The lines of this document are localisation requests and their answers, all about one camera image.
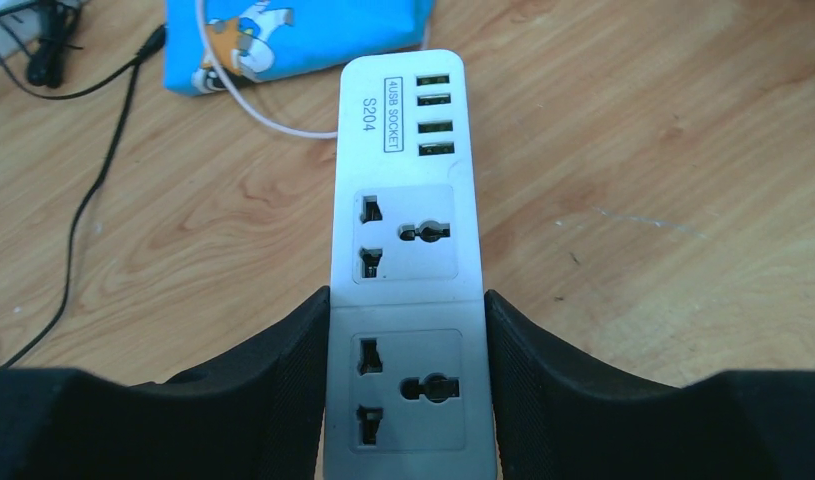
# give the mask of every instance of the blue plastic bag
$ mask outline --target blue plastic bag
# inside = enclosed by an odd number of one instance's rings
[[[167,0],[165,86],[224,90],[198,36],[194,0]],[[434,0],[206,0],[207,34],[237,86],[299,75],[422,41]]]

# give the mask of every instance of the scratch on wooden surface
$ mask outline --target scratch on wooden surface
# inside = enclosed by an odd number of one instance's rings
[[[705,239],[708,238],[707,235],[695,230],[692,227],[688,227],[686,225],[679,225],[677,223],[666,222],[666,221],[663,221],[663,220],[656,220],[654,218],[648,218],[648,217],[640,217],[640,216],[637,216],[637,215],[620,215],[618,213],[613,213],[613,212],[607,211],[607,210],[605,210],[603,208],[600,208],[600,207],[593,207],[593,210],[595,210],[596,212],[604,215],[605,217],[609,217],[609,218],[612,218],[614,220],[630,220],[632,222],[646,223],[648,225],[654,225],[657,228],[671,228],[671,229],[674,229],[674,230],[678,230],[681,233],[686,233],[688,235],[692,235],[692,236],[698,237],[698,238],[705,238]]]

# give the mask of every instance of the white power strip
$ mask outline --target white power strip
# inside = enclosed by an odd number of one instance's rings
[[[327,480],[496,478],[463,62],[429,50],[342,73]]]
[[[65,3],[77,5],[79,3],[86,3],[87,1],[88,0],[65,0]],[[0,11],[25,2],[27,2],[27,0],[0,0]],[[22,43],[27,43],[39,36],[39,16],[31,9],[18,12],[14,15],[8,15],[1,21],[15,32]],[[1,57],[6,59],[17,52],[18,49],[19,46],[15,43],[15,40],[0,26]]]

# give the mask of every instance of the wooden surface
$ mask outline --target wooden surface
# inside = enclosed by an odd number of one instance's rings
[[[164,11],[95,0],[84,17],[70,90]],[[815,368],[815,1],[449,0],[432,46],[468,69],[487,288],[671,385]],[[268,131],[226,95],[169,93],[162,62],[81,224],[68,314],[24,365],[162,381],[328,282],[334,142]],[[247,94],[333,129],[338,75]],[[68,223],[125,85],[46,103],[0,71],[0,363],[59,302]]]

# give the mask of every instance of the cartoon character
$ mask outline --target cartoon character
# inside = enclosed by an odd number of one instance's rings
[[[216,60],[236,85],[256,82],[259,74],[272,67],[275,55],[267,43],[269,37],[283,25],[292,26],[291,8],[267,10],[268,5],[269,0],[258,1],[238,17],[213,19],[207,25],[207,37]],[[207,57],[205,51],[200,67],[192,74],[192,85],[202,93],[224,90]]]

